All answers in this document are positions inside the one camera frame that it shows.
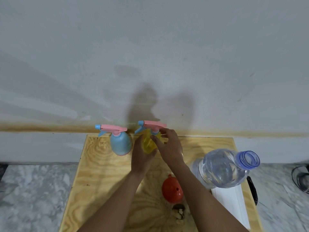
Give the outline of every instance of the yellow spray bottle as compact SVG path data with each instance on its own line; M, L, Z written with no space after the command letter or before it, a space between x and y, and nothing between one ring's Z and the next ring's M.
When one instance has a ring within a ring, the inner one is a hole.
M157 148L156 144L150 138L151 135L156 136L157 138L161 139L161 134L159 132L160 128L166 128L166 124L162 124L157 121L149 121L149 120L141 120L138 122L140 125L139 129L135 131L135 133L139 133L146 130L146 134L143 136L141 140L142 148L146 154L151 153L154 149Z

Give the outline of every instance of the plywood board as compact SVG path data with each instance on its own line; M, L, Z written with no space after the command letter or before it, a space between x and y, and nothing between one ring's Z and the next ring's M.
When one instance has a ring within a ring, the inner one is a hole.
M235 149L232 138L180 137L186 163L217 148ZM109 138L88 135L60 226L61 232L77 231L110 197L131 168L131 152L117 156ZM171 170L158 153L134 197L124 231L197 231L185 201L185 217L172 210L161 193ZM263 231L250 188L242 184L251 231Z

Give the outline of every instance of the spray bottle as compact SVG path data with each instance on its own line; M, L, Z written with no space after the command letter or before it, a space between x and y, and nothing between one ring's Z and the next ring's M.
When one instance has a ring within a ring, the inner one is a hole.
M127 128L115 126L115 125L95 125L96 129L101 130L98 137L107 132L111 132L111 147L113 152L118 156L124 156L128 154L132 148L132 141L129 135L126 133Z
M138 122L139 127L136 131L135 134L146 130L146 134L142 137L141 143L142 143L142 148L146 154L151 153L154 149L157 148L156 144L153 142L153 140L150 138L151 135L156 136L157 138L161 139L161 134L159 132L160 128L166 128L166 124L162 124L157 121L149 121L149 120L141 120Z

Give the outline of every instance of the hand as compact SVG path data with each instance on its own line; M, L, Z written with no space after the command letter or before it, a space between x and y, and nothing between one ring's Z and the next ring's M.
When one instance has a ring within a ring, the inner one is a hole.
M156 155L158 149L153 150L150 154L145 154L141 147L142 136L143 135L140 135L134 143L131 160L131 172L144 178L150 169L151 160Z
M168 138L168 142L164 142L163 144L160 139L153 135L150 138L157 145L164 162L167 163L169 167L173 164L184 163L182 146L175 130L161 128L160 133L162 134L162 137Z

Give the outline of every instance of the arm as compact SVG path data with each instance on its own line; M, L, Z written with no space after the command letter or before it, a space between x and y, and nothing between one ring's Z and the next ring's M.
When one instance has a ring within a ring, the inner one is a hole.
M157 149L146 155L141 148L141 136L139 136L133 147L131 171L121 186L78 232L120 232L123 230L135 192L148 172L156 152Z
M168 142L163 144L152 136L163 160L175 174L189 205L196 227L199 231L248 232L230 212L215 199L193 175L183 161L182 146L174 130L160 129Z

